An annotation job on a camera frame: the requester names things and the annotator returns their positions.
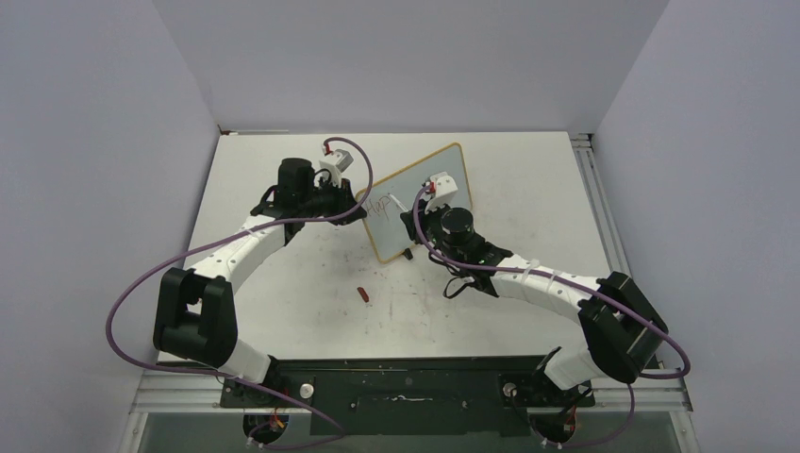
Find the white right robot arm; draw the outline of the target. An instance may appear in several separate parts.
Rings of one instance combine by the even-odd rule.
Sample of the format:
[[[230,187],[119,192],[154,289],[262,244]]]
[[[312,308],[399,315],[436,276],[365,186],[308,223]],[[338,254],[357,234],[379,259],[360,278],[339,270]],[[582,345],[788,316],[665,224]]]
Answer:
[[[526,260],[478,234],[472,213],[443,204],[428,208],[417,197],[401,213],[409,238],[428,249],[433,262],[484,294],[524,301],[578,325],[583,338],[558,346],[533,379],[535,395],[557,404],[593,378],[632,383],[668,335],[668,328],[633,279],[564,274]]]

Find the red marker cap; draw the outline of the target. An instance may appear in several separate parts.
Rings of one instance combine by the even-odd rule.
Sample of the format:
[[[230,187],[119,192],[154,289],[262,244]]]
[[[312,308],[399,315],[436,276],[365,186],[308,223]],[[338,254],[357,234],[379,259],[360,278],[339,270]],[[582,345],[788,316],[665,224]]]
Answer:
[[[370,296],[363,287],[357,287],[358,294],[364,303],[370,302]]]

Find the white red whiteboard marker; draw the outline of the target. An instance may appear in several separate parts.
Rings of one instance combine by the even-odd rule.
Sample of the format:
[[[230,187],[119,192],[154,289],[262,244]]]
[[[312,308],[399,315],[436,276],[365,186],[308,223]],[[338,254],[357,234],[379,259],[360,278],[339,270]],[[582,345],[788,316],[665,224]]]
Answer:
[[[395,195],[390,193],[389,198],[401,212],[408,212],[408,208]]]

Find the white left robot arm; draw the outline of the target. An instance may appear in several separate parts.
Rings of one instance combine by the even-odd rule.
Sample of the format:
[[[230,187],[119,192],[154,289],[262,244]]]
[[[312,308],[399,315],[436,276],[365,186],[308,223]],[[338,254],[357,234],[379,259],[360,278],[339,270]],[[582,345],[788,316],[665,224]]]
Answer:
[[[337,150],[318,168],[307,159],[286,158],[277,182],[251,209],[241,236],[188,269],[172,268],[160,282],[153,343],[160,352],[197,361],[245,380],[244,393],[266,407],[280,397],[273,357],[240,339],[234,295],[267,258],[286,246],[305,219],[337,226],[365,218],[343,172],[352,156]]]

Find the yellow framed whiteboard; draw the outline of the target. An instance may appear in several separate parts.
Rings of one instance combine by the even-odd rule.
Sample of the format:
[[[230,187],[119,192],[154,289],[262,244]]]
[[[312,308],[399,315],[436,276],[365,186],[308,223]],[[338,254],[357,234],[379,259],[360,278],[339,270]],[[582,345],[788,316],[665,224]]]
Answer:
[[[432,175],[440,172],[448,173],[458,185],[458,192],[449,206],[471,209],[473,198],[460,143],[450,143],[375,181],[370,191],[357,192],[356,199],[363,202],[362,207],[367,211],[363,224],[380,263],[399,258],[406,248],[414,246],[400,219],[401,211],[389,194],[395,195],[411,211],[417,192],[427,185]]]

